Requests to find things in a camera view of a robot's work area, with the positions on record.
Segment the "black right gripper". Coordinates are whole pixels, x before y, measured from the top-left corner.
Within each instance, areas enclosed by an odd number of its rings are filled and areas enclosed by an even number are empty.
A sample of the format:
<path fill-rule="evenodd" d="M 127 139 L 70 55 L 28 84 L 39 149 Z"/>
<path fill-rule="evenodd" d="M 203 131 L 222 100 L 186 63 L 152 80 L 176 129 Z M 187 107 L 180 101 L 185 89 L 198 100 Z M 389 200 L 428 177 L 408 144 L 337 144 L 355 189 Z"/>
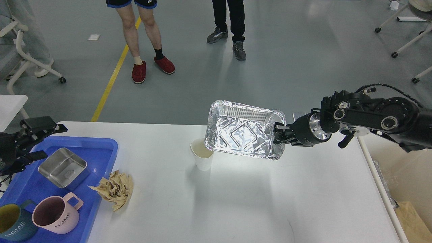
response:
<path fill-rule="evenodd" d="M 322 129 L 319 112 L 303 115 L 287 126 L 284 123 L 275 123 L 273 134 L 275 145 L 284 143 L 305 147 L 327 142 L 332 136 Z"/>

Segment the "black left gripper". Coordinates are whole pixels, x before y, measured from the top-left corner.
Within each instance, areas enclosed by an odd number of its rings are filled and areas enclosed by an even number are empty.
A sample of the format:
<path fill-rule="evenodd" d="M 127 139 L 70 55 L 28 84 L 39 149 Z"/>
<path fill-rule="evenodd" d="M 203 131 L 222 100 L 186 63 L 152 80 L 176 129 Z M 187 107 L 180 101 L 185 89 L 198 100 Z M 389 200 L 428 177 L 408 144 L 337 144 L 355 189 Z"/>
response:
<path fill-rule="evenodd" d="M 27 166 L 34 161 L 45 159 L 45 151 L 34 151 L 28 154 L 17 154 L 19 149 L 31 149 L 46 137 L 67 132 L 63 124 L 57 124 L 51 117 L 33 117 L 20 121 L 21 129 L 15 134 L 0 133 L 0 171 L 1 174 L 15 174 L 21 171 L 21 166 Z"/>

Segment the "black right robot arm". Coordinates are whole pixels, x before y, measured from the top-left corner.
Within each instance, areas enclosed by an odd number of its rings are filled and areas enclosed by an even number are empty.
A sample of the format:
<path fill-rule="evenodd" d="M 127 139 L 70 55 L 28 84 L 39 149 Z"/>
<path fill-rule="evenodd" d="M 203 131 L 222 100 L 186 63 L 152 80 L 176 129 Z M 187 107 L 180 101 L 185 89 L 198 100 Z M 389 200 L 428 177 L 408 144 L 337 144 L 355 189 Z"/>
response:
<path fill-rule="evenodd" d="M 406 152 L 431 149 L 431 109 L 426 109 L 406 93 L 402 97 L 373 99 L 375 85 L 355 92 L 334 92 L 324 97 L 319 109 L 292 124 L 275 123 L 274 144 L 313 147 L 330 140 L 339 131 L 345 148 L 360 128 L 399 145 Z"/>

